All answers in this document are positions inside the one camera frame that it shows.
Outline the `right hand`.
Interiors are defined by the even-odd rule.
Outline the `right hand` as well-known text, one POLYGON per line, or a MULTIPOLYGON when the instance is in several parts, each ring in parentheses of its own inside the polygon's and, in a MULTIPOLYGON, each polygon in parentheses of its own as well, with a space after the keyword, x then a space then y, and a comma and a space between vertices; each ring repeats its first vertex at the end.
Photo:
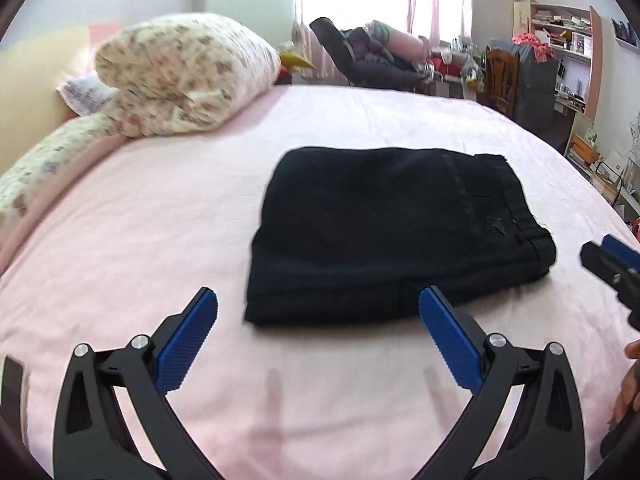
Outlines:
POLYGON ((616 396, 613 411, 611 415, 612 422, 618 424, 633 410, 639 411, 639 356, 640 356, 640 340, 636 340, 627 344, 625 356, 632 361, 631 367, 627 370, 622 382, 620 383, 620 392, 616 396))

